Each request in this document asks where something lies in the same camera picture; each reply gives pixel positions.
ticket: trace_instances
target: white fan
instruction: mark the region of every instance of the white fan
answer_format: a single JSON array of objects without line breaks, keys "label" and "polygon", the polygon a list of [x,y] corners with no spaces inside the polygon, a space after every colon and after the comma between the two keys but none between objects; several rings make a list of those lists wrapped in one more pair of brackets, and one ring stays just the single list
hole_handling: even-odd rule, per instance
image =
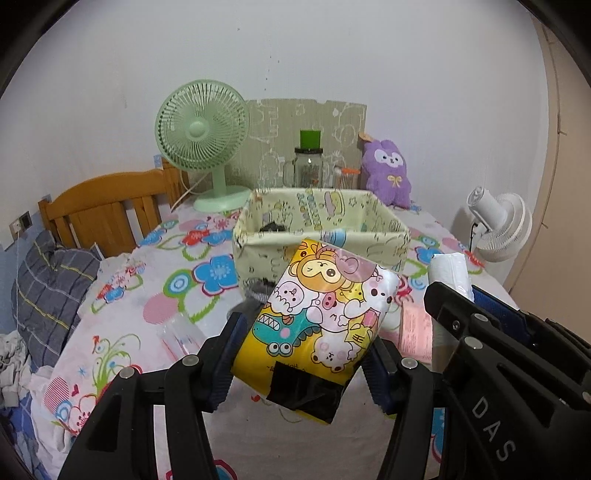
[{"label": "white fan", "polygon": [[467,199],[480,225],[482,236],[476,243],[482,258],[502,262],[519,253],[531,233],[531,212],[516,193],[493,197],[484,187],[476,187]]}]

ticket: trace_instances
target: wall socket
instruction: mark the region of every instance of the wall socket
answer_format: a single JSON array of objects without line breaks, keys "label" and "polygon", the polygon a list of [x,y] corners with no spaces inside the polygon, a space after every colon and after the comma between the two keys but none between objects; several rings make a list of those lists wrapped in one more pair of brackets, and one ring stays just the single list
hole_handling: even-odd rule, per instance
[{"label": "wall socket", "polygon": [[33,222],[31,221],[31,214],[29,212],[23,213],[19,218],[11,222],[11,224],[8,226],[12,235],[12,239],[16,241],[17,238],[22,236],[31,225],[33,225]]}]

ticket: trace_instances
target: fan base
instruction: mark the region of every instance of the fan base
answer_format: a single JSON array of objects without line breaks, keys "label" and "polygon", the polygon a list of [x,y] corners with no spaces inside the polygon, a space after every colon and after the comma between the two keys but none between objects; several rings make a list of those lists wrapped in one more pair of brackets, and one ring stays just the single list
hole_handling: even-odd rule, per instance
[{"label": "fan base", "polygon": [[193,208],[198,212],[216,213],[226,210],[235,210],[244,207],[251,190],[238,185],[228,185],[226,194],[216,197],[213,190],[203,192],[197,197]]}]

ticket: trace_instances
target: beige door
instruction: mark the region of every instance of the beige door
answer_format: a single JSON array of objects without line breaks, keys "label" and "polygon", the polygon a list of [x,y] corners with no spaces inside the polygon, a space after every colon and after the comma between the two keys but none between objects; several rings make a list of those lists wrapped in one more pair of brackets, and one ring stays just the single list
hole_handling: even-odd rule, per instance
[{"label": "beige door", "polygon": [[556,169],[540,231],[509,292],[520,308],[591,341],[591,87],[558,39],[546,32],[546,40],[557,88]]}]

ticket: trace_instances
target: yellow bow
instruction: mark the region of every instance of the yellow bow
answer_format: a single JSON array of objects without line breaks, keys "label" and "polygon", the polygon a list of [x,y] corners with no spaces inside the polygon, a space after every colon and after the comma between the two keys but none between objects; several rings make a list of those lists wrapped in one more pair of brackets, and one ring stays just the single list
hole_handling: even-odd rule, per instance
[{"label": "yellow bow", "polygon": [[394,187],[400,187],[400,184],[402,183],[402,177],[401,176],[396,176],[396,175],[388,175],[388,180],[392,182],[392,186]]}]

